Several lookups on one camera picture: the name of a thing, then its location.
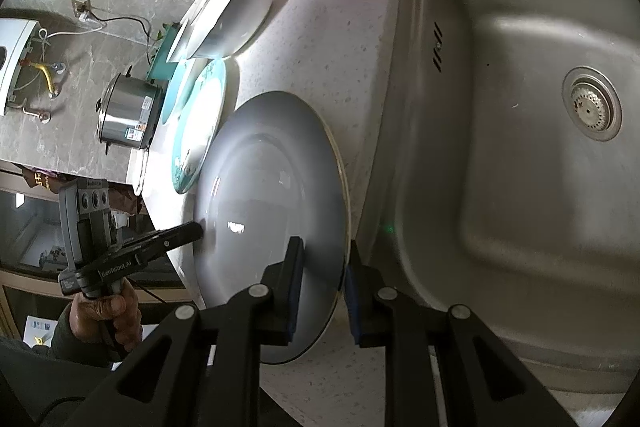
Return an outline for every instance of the sink drain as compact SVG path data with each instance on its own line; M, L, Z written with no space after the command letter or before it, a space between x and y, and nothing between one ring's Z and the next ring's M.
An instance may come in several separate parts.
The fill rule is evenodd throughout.
M589 67L574 68L562 82L564 107L589 138L604 142L618 134L622 107L609 80Z

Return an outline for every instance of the teal object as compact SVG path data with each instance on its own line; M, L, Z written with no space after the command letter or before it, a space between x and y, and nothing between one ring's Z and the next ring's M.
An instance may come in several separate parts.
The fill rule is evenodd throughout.
M193 86L209 61L207 59L182 59L175 68L174 76L169 81L160 119L166 124L171 115L178 117L189 100Z
M180 97L181 99L184 99L184 102L182 104L182 107L184 107L184 104L186 103L186 99L184 95L186 95L186 97L189 97L189 95L191 95L191 90L189 90L189 92L186 93L187 90L180 89L180 87L182 86L182 81L186 81L184 77L185 77L185 74L187 73L188 65L189 64L187 61L178 62L177 67L175 68L175 71L174 71L174 76L171 77L171 80L169 81L169 85L167 86L167 89L166 89L166 94L164 95L164 103L162 104L162 111L160 113L160 118L163 124L166 124L166 121L169 120L169 117L171 116L171 113L174 110L175 102L177 101L178 97Z
M226 67L210 62L196 80L175 132L171 178L178 194L185 194L198 179L220 123L225 101Z
M175 36L179 29L180 25L177 23L173 23L166 29L166 34L160 43L158 53L156 53L151 69L146 75L147 80L153 79L156 81L170 81L174 76L175 68L177 68L178 63L167 62L167 59L169 57L169 50L171 49L171 45L174 43Z

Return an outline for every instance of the white bowl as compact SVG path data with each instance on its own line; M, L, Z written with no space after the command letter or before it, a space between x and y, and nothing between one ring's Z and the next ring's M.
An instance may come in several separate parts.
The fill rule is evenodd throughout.
M191 25L188 58L222 59L251 39L273 0L209 0Z

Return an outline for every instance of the white plate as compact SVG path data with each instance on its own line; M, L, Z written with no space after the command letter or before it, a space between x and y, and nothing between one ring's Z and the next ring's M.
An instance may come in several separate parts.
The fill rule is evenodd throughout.
M182 16L180 30L178 30L178 33L175 35L174 42L171 44L171 48L169 48L169 53L167 54L167 62L178 62L186 57L185 50L193 30L191 23L198 17L198 14L200 14L208 2L209 0L195 0L185 12L184 16Z
M334 312L351 237L344 167L311 107L269 92L236 110L205 159L194 219L204 229L193 250L207 307L259 282L283 260L289 238L302 238L296 332L288 346L263 346L261 359L287 362L309 349Z
M231 0L209 0L201 10L198 17L191 23L192 29L189 43L185 48L185 57L192 57L200 47L210 30L216 25L218 19L225 11Z

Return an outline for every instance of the water heater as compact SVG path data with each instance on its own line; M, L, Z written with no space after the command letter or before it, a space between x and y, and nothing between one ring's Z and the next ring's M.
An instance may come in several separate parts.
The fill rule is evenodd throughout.
M13 94L19 62L30 51L29 40L39 29L33 19L0 17L0 115L4 115L7 99Z

